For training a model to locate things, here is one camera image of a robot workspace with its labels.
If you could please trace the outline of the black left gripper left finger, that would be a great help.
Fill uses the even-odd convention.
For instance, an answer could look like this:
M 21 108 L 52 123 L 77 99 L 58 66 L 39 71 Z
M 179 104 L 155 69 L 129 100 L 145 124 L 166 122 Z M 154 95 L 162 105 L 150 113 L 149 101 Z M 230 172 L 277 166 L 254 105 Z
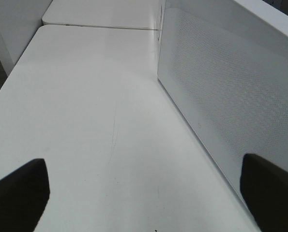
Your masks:
M 50 196 L 44 159 L 32 159 L 0 180 L 0 232 L 32 232 Z

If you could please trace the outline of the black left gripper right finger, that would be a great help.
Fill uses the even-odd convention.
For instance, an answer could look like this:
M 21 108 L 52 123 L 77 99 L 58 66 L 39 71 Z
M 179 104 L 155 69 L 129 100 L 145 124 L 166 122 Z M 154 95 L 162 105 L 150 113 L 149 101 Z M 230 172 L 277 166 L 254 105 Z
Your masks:
M 256 154 L 245 154 L 240 192 L 262 232 L 288 232 L 288 172 Z

